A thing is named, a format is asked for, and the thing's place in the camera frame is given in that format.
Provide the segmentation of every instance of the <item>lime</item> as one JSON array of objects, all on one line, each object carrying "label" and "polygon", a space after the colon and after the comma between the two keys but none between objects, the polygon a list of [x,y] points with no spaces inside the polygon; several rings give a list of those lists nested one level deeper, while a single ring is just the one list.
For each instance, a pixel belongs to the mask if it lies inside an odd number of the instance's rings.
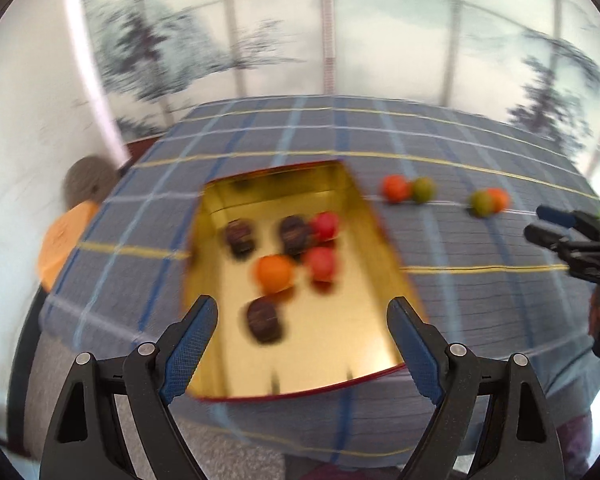
[{"label": "lime", "polygon": [[469,205],[471,206],[473,213],[480,218],[491,216],[495,211],[493,196],[483,189],[476,191],[471,195]]},{"label": "lime", "polygon": [[436,196],[436,183],[428,176],[420,176],[413,181],[411,195],[414,202],[424,204]]}]

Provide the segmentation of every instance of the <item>green ball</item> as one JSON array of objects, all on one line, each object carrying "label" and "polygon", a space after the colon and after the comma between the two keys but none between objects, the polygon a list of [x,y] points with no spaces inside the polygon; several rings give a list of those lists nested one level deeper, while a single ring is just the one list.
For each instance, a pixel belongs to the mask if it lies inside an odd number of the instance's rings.
[{"label": "green ball", "polygon": [[477,217],[486,218],[495,211],[493,197],[485,190],[476,191],[471,195],[469,204]]},{"label": "green ball", "polygon": [[413,181],[411,196],[417,204],[424,204],[433,200],[436,196],[436,183],[428,176],[420,176]]}]

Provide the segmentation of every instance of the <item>plaid tablecloth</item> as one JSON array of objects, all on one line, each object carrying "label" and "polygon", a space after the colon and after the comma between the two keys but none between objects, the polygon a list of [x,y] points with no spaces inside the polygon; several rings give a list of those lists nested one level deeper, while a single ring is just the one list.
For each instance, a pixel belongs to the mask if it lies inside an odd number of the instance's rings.
[{"label": "plaid tablecloth", "polygon": [[[557,418],[589,405],[600,387],[600,361],[587,351],[590,288],[526,243],[522,231],[540,203],[597,212],[600,201],[549,141],[399,100],[277,96],[199,106],[107,198],[49,295],[42,328],[98,358],[155,340],[180,315],[186,236],[203,184],[334,157],[373,203],[431,322],[449,341],[488,357],[525,352],[550,403],[561,399]],[[436,201],[383,203],[377,193],[389,173],[432,177]],[[466,199],[485,187],[506,189],[510,210],[471,218]],[[357,466],[405,462],[432,413],[405,370],[297,399],[205,404],[187,397],[173,409],[241,440]]]}]

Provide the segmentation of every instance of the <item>metal pin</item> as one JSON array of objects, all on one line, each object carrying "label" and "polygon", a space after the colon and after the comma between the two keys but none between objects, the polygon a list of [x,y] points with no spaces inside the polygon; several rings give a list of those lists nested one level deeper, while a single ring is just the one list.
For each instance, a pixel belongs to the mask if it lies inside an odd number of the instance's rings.
[{"label": "metal pin", "polygon": [[138,347],[138,353],[140,355],[151,355],[155,352],[155,345],[153,343],[142,343]]},{"label": "metal pin", "polygon": [[91,360],[91,354],[89,352],[82,352],[75,358],[75,362],[79,365],[85,365]]},{"label": "metal pin", "polygon": [[526,358],[523,354],[515,354],[513,356],[513,362],[518,366],[526,366],[529,364],[529,359]]},{"label": "metal pin", "polygon": [[464,345],[461,345],[460,343],[453,343],[450,347],[449,347],[449,351],[458,357],[462,357],[463,355],[466,355],[466,348]]}]

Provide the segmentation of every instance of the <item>blue gripper pad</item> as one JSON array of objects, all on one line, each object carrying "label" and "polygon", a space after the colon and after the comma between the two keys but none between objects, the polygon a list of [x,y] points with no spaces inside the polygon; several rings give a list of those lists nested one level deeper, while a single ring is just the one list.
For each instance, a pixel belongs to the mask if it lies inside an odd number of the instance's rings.
[{"label": "blue gripper pad", "polygon": [[571,229],[576,225],[576,217],[573,214],[553,207],[539,205],[536,209],[536,215],[545,222],[551,222],[567,229]]},{"label": "blue gripper pad", "polygon": [[389,302],[386,322],[418,392],[437,406],[444,396],[440,366],[397,300]]},{"label": "blue gripper pad", "polygon": [[165,364],[160,396],[166,404],[186,391],[217,323],[218,306],[208,298]]}]

